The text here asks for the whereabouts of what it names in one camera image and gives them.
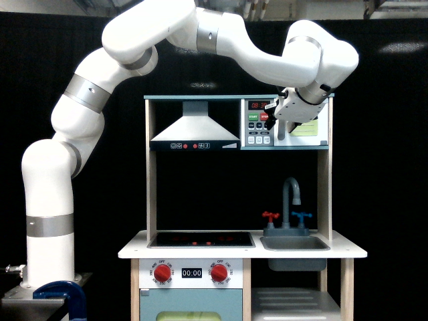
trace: sink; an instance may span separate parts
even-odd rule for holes
[[[314,236],[263,236],[261,244],[269,251],[326,251],[330,247]]]
[[[330,247],[314,236],[263,236],[261,244],[269,251],[327,251]],[[325,258],[271,258],[269,268],[274,271],[322,271],[327,267]]]

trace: silver joint ring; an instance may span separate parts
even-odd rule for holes
[[[297,37],[293,37],[292,39],[288,40],[288,43],[292,43],[295,41],[306,41],[313,45],[315,45],[319,50],[321,50],[321,45],[318,41],[316,41],[314,38],[308,37],[307,35],[298,35]]]
[[[136,60],[135,62],[132,62],[131,64],[119,64],[120,67],[125,68],[126,70],[138,70],[143,68],[147,63],[150,61],[153,54],[153,48],[148,48],[142,56]]]
[[[330,95],[334,90],[335,88],[320,84],[314,80],[306,87],[297,88],[296,92],[297,95],[308,104],[319,105],[325,101],[328,95]]]
[[[64,147],[67,148],[68,152],[73,152],[76,156],[76,168],[74,169],[74,172],[72,174],[72,179],[76,177],[82,168],[82,156],[79,152],[79,150],[69,142],[60,142]]]
[[[74,214],[58,216],[28,216],[27,236],[30,237],[56,237],[74,232]]]
[[[203,15],[203,19],[200,20],[198,25],[196,48],[198,51],[216,54],[217,35],[223,13],[205,9],[201,14]]]
[[[110,93],[76,74],[64,95],[97,113],[101,113],[110,97]]]

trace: burner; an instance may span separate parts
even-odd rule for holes
[[[148,247],[253,247],[249,232],[160,232]]]

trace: red knob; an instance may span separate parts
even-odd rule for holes
[[[269,213],[267,211],[264,211],[263,214],[261,214],[261,216],[262,217],[269,217],[269,223],[273,223],[274,219],[277,219],[280,216],[280,214],[279,213],[273,214],[273,213]]]
[[[154,278],[159,282],[166,282],[171,277],[171,269],[166,264],[160,264],[154,269]]]
[[[227,278],[227,269],[224,265],[217,264],[211,269],[211,277],[216,282],[223,282]]]

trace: red faucet handle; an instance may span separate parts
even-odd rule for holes
[[[277,219],[280,214],[279,213],[270,213],[267,211],[264,211],[263,214],[261,214],[262,217],[269,217],[269,223],[273,223],[274,219]]]

